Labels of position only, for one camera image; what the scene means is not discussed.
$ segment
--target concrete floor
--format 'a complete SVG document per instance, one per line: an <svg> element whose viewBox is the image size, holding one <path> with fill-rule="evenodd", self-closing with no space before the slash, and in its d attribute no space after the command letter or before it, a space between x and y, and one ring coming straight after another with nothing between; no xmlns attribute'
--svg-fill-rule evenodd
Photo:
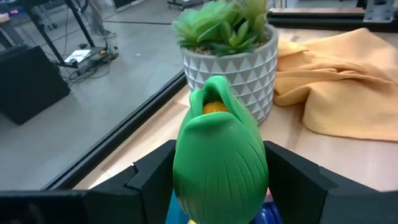
<svg viewBox="0 0 398 224"><path fill-rule="evenodd" d="M288 7L355 4L352 0L288 1ZM66 11L60 7L52 12L58 29L48 32L65 57L85 39L71 13L65 30ZM106 27L117 33L121 54L110 65L109 74L73 85L69 96L22 126L0 116L0 190L40 189L181 71L180 52L170 26L136 24L168 23L179 14L177 8L168 9L166 0L145 0L118 11L107 8ZM17 30L28 43L41 45L51 57L32 23ZM103 45L99 38L95 42ZM95 76L106 72L108 68L103 67Z"/></svg>

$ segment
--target green leaf-shaped toy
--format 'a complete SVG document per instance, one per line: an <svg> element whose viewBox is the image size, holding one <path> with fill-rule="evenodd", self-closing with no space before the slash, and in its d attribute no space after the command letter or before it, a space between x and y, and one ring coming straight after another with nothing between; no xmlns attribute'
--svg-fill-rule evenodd
<svg viewBox="0 0 398 224"><path fill-rule="evenodd" d="M221 101L229 112L203 114ZM264 145L255 119L215 76L190 95L177 138L174 189L183 211L197 224L248 224L268 187Z"/></svg>

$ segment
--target green succulent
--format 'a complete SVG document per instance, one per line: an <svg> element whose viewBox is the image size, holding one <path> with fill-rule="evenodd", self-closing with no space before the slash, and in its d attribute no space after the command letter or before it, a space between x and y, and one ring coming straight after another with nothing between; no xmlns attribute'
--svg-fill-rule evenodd
<svg viewBox="0 0 398 224"><path fill-rule="evenodd" d="M258 42L267 40L264 28L267 22L267 4L268 0L245 0L237 6L238 14L249 21L251 29L257 33Z"/></svg>
<svg viewBox="0 0 398 224"><path fill-rule="evenodd" d="M235 4L225 1L208 2L199 11L184 10L172 23L172 28L180 37L181 47L197 47L205 42L216 42L220 39L219 26L222 22L233 22L237 12Z"/></svg>
<svg viewBox="0 0 398 224"><path fill-rule="evenodd" d="M268 0L208 2L200 10L187 9L172 23L185 48L205 47L217 56L253 51L253 44L267 41Z"/></svg>
<svg viewBox="0 0 398 224"><path fill-rule="evenodd" d="M252 52L252 44L257 39L257 34L250 31L249 22L243 22L237 31L227 22L220 25L222 43L211 43L217 56L238 54L243 52Z"/></svg>

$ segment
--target white geometric planter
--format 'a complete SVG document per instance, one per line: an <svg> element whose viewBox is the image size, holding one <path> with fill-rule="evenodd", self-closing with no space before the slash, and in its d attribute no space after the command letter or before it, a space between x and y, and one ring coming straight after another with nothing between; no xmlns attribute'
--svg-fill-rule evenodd
<svg viewBox="0 0 398 224"><path fill-rule="evenodd" d="M226 77L232 92L261 124L271 111L278 53L278 32L266 24L271 35L267 44L254 52L216 57L181 49L190 92L203 88L213 75Z"/></svg>

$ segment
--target white paper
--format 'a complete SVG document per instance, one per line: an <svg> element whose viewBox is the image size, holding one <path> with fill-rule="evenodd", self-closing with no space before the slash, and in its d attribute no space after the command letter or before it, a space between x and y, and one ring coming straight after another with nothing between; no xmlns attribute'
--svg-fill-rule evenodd
<svg viewBox="0 0 398 224"><path fill-rule="evenodd" d="M73 59L75 59L78 63L84 60L87 55L89 55L91 50L75 50L67 59L65 59L66 63L69 63Z"/></svg>

